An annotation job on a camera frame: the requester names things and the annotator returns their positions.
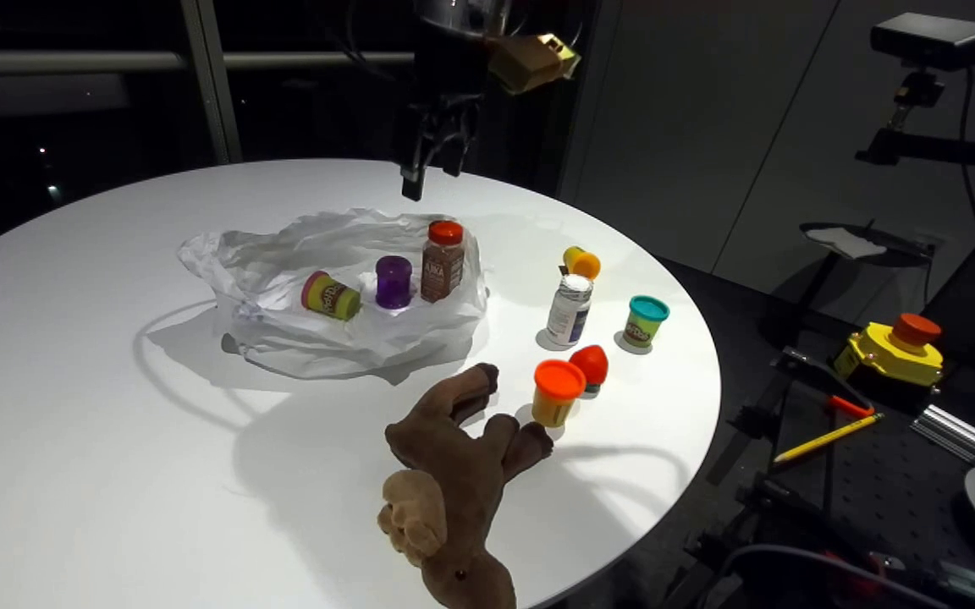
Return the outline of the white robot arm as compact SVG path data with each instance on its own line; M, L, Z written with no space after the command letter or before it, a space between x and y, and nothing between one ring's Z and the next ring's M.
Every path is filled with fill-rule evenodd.
M507 8L513 0L412 0L412 99L395 132L408 201L425 197L435 160L445 160L452 176L465 169Z

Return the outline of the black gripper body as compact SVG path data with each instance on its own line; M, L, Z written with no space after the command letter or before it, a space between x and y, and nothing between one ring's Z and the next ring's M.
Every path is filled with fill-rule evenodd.
M401 120L401 143L472 143L489 89L489 40L475 32L417 27L412 99Z

